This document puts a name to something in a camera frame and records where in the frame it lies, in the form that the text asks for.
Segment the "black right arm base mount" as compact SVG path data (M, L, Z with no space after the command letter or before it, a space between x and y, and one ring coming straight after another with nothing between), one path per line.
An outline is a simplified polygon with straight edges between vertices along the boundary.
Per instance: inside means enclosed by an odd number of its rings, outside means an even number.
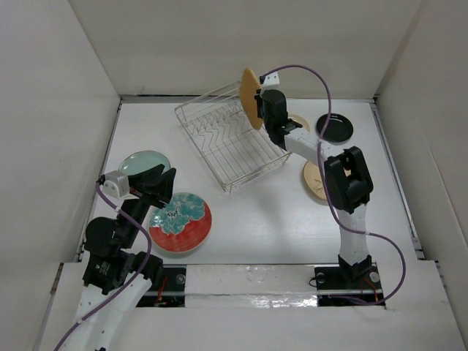
M350 296L363 300L365 303L380 301L384 298L380 275L377 266L373 265L369 272L354 281L346 281L341 276L338 265L314 266L314 272L309 279L309 285L317 291L319 307L353 306L354 303L339 296Z

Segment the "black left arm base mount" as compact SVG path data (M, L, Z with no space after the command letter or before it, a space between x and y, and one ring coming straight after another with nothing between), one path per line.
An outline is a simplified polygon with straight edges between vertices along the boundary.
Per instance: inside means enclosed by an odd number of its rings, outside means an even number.
M137 307L178 308L185 307L185 265L165 265L162 278L137 303Z

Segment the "beige bird painted plate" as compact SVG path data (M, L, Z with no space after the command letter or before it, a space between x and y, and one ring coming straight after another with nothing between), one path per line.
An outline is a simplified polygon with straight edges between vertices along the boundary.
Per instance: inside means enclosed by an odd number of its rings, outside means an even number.
M302 175L306 190L312 196L312 199L321 205L325 205L327 203L327 197L318 166L307 161L303 166Z

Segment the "black round plate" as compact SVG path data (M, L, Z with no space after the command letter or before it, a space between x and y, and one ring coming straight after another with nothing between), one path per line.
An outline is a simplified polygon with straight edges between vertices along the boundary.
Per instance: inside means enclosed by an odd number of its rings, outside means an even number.
M352 137L353 132L353 125L348 118L332 113L323 139L329 143L344 143Z

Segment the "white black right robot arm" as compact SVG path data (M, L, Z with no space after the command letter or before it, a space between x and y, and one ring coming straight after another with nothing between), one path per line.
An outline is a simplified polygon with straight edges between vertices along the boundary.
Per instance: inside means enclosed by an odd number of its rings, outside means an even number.
M288 116L285 95L276 89L257 90L257 114L271 141L319 168L326 200L339 226L336 275L340 288L350 289L371 270L366 242L366 205L374 189L362 150L341 149L307 131Z

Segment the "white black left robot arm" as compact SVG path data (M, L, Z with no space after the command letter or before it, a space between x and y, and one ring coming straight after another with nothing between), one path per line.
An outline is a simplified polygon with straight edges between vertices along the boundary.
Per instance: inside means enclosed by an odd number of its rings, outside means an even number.
M135 175L103 174L96 182L101 199L115 212L97 217L86 227L89 254L74 324L57 350L113 350L130 314L149 290L163 280L163 261L151 248L129 249L138 234L151 240L143 221L152 207L162 209L173 195L176 169L157 165Z

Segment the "orange ribbed rectangular plate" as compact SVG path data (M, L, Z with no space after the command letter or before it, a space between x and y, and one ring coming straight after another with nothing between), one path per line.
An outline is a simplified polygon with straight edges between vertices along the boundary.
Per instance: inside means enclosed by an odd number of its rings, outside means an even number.
M239 97L246 117L255 130L261 129L263 125L263 120L258 116L257 100L255 99L259 89L261 89L259 79L252 69L246 68L241 77Z

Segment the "red teal flower plate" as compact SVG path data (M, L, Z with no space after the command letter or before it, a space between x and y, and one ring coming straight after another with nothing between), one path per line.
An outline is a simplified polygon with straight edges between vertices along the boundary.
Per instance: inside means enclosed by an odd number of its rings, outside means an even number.
M212 214L198 195L178 192L164 208L155 208L148 221L152 241L166 252L185 253L201 245L208 237Z

